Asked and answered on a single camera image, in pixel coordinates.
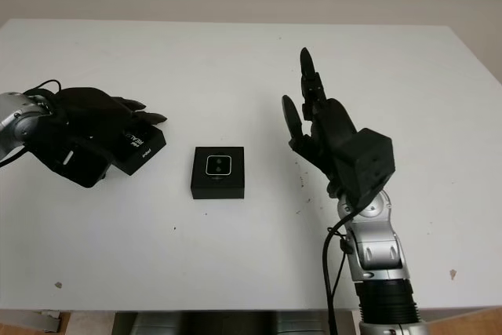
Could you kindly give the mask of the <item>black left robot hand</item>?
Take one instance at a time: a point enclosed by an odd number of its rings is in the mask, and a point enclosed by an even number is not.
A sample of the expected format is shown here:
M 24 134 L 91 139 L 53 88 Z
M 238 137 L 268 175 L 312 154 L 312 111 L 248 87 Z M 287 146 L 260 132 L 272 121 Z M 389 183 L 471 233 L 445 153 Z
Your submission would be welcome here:
M 42 90 L 40 96 L 73 134 L 103 144 L 115 142 L 137 123 L 155 126 L 167 120 L 164 115 L 147 112 L 146 105 L 137 100 L 110 96 L 97 88 L 73 87 L 57 93 Z

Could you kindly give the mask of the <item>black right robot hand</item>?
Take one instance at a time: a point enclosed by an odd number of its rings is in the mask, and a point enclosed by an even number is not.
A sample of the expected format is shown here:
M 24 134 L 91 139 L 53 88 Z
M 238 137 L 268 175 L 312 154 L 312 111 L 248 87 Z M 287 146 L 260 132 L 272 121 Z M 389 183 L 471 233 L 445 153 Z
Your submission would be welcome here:
M 300 69 L 302 112 L 297 111 L 289 96 L 282 97 L 282 111 L 291 136 L 289 146 L 326 175 L 329 197 L 338 198 L 343 185 L 336 167 L 336 149 L 356 134 L 356 128 L 342 103 L 326 96 L 307 48 L 300 52 Z

